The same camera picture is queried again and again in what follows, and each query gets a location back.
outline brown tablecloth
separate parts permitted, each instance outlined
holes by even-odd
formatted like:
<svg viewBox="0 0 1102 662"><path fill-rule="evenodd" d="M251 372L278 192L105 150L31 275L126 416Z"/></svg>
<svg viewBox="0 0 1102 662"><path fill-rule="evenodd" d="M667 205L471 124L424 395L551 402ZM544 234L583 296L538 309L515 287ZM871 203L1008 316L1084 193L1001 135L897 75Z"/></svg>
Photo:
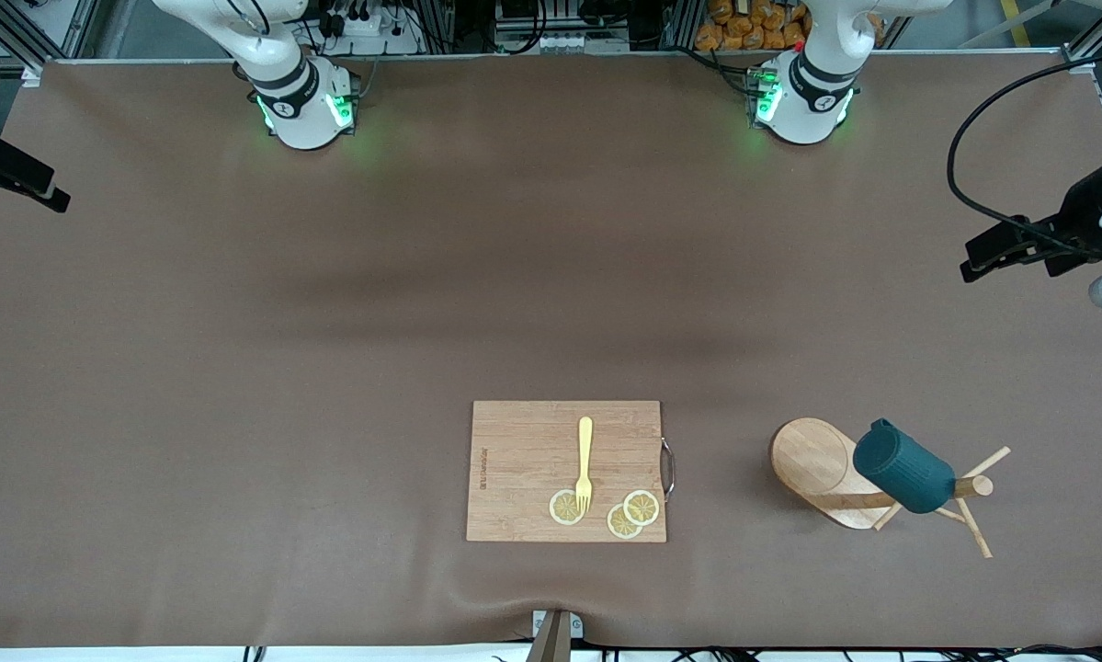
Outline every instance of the brown tablecloth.
<svg viewBox="0 0 1102 662"><path fill-rule="evenodd" d="M886 55L814 148L685 58L382 64L298 153L226 66L50 66L0 193L0 645L1102 644L1100 267L960 281L968 110L1055 55ZM1091 79L1014 93L960 181L1039 217L1102 163ZM465 542L475 399L660 399L663 545ZM890 419L961 525L846 531L769 436Z"/></svg>

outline pile of potatoes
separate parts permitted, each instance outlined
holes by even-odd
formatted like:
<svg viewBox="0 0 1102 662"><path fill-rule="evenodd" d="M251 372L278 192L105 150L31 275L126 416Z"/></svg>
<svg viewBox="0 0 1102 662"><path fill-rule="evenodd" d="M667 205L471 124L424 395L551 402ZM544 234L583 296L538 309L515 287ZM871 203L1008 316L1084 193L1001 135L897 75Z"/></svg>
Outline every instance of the pile of potatoes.
<svg viewBox="0 0 1102 662"><path fill-rule="evenodd" d="M735 11L734 0L709 0L711 22L698 29L694 50L782 51L803 42L811 32L811 12L804 3L791 8L770 0L750 0L749 6L750 12L742 14ZM869 14L869 21L877 31L879 45L885 25L877 14Z"/></svg>

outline lemon slice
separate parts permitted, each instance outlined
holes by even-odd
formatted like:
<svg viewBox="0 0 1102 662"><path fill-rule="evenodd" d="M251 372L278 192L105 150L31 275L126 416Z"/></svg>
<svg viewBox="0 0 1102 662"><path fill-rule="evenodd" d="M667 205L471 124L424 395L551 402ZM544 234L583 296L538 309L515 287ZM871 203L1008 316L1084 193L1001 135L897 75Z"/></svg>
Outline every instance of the lemon slice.
<svg viewBox="0 0 1102 662"><path fill-rule="evenodd" d="M551 498L551 518L560 524L571 527L584 518L575 503L575 490L559 490Z"/></svg>
<svg viewBox="0 0 1102 662"><path fill-rule="evenodd" d="M648 527L656 522L656 517L661 513L661 504L656 501L656 496L648 490L636 490L625 498L623 502L625 519L638 527Z"/></svg>
<svg viewBox="0 0 1102 662"><path fill-rule="evenodd" d="M627 519L623 513L623 503L615 503L612 510L608 511L608 531L612 531L614 536L620 538L623 541L627 541L630 538L636 538L641 531L641 527L638 527Z"/></svg>

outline wooden cutting board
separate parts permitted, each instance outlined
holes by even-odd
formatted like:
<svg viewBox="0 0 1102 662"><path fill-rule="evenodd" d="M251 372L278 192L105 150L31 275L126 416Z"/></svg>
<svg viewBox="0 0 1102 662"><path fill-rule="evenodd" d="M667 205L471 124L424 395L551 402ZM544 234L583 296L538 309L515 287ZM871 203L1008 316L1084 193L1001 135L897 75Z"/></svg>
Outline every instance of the wooden cutting board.
<svg viewBox="0 0 1102 662"><path fill-rule="evenodd" d="M551 518L551 498L579 478L579 420L593 420L592 507L572 525ZM663 543L661 403L478 401L469 462L469 541ZM634 490L656 495L656 522L630 540L606 517Z"/></svg>

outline fork handle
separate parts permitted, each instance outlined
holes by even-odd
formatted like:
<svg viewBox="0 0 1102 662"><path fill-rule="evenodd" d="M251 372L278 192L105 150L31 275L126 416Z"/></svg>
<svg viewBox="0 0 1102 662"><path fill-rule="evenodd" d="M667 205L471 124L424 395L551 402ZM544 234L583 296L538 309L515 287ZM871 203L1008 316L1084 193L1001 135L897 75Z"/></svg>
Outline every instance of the fork handle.
<svg viewBox="0 0 1102 662"><path fill-rule="evenodd" d="M587 465L592 462L592 417L579 420L579 477L587 477Z"/></svg>

